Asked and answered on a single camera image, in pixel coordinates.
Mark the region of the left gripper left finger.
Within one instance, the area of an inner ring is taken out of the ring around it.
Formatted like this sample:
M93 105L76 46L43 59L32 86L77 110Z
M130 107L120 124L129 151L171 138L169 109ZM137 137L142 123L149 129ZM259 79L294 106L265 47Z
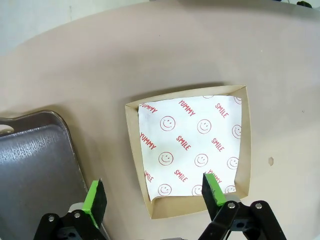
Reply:
M33 240L108 240L101 226L107 207L102 180L94 180L84 202L74 203L63 217L42 216Z

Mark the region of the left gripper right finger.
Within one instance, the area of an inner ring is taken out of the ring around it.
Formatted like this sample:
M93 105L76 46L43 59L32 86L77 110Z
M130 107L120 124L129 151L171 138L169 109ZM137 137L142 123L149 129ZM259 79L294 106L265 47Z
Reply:
M228 240L231 232L241 232L247 240L287 240L266 201L247 206L227 199L212 173L203 174L201 193L211 223L198 240Z

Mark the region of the dark brown plastic tray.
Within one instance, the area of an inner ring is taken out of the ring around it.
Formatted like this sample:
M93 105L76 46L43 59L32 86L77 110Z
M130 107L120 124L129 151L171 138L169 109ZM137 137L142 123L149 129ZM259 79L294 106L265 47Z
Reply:
M83 203L85 183L69 128L54 111L0 118L0 240L34 240L43 215Z

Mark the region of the brown cardboard box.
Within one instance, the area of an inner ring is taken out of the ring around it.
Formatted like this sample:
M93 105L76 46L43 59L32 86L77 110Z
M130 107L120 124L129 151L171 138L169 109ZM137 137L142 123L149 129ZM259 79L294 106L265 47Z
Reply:
M125 115L138 182L151 219L164 219L201 212L206 209L206 205L202 194L198 196L165 196L155 199L149 198L140 140L138 115L139 105L149 102L199 96L233 96L241 98L241 138L238 165L234 181L235 192L226 194L234 194L239 198L244 198L249 194L251 180L252 136L248 91L245 85L195 88L136 100L125 105Z

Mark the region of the white red-printed liner paper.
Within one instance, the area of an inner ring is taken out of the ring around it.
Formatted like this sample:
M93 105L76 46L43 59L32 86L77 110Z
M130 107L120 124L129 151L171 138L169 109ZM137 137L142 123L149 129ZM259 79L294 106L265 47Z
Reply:
M199 196L203 174L236 190L242 100L205 95L142 103L138 123L149 198Z

